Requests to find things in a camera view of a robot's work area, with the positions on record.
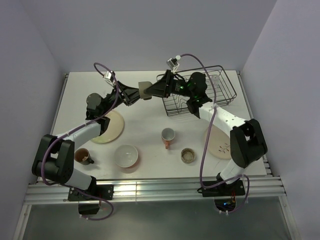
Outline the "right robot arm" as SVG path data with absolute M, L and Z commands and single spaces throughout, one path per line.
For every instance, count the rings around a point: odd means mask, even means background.
M 234 182 L 243 177 L 245 169 L 265 155 L 268 148 L 256 119 L 240 118 L 218 106 L 215 98 L 207 96 L 207 81 L 211 80 L 207 71 L 194 72 L 185 81 L 167 70 L 156 83 L 140 85 L 139 94 L 142 99 L 168 98 L 172 94 L 187 97 L 187 108 L 192 115 L 208 121 L 210 129 L 215 126 L 229 137 L 231 159 L 218 174 L 216 183 L 217 191 L 227 195 L 233 190 Z

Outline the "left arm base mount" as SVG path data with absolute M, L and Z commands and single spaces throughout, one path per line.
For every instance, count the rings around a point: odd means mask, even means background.
M 113 199 L 114 185 L 103 184 L 97 185 L 92 191 L 79 190 L 71 187 L 68 192 L 68 202 L 78 202 L 78 213 L 82 218 L 86 218 L 91 221 L 104 220 L 109 218 L 114 212 L 114 206 L 110 202 Z M 102 203 L 110 206 L 108 215 L 101 218 L 94 218 L 93 216 L 101 210 Z

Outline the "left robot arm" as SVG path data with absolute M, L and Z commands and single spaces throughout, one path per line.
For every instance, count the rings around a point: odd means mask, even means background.
M 112 83 L 112 92 L 106 97 L 98 93 L 86 99 L 85 122 L 60 135 L 44 135 L 39 143 L 31 172 L 47 185 L 67 185 L 79 189 L 86 200 L 96 197 L 96 179 L 74 168 L 75 151 L 93 138 L 104 134 L 110 124 L 107 114 L 121 104 L 130 106 L 140 99 L 138 88 L 119 81 Z

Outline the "grey-green ceramic cup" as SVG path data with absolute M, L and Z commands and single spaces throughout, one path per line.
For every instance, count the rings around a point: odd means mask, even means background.
M 146 90 L 152 86 L 150 81 L 140 81 L 138 83 L 139 96 L 142 100 L 150 100 L 152 98 L 151 94 L 146 93 Z

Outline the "orange mug white inside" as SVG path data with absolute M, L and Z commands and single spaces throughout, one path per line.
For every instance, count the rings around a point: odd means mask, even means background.
M 161 139 L 165 145 L 165 149 L 168 150 L 171 142 L 174 140 L 176 133 L 173 129 L 167 127 L 161 132 Z

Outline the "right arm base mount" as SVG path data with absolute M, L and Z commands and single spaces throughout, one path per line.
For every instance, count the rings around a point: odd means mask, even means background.
M 204 198 L 208 197 L 222 197 L 216 199 L 214 204 L 219 211 L 231 212 L 236 209 L 236 197 L 245 196 L 246 191 L 242 180 L 236 180 L 232 184 L 223 183 L 215 188 L 205 189 L 200 187 L 197 192 Z

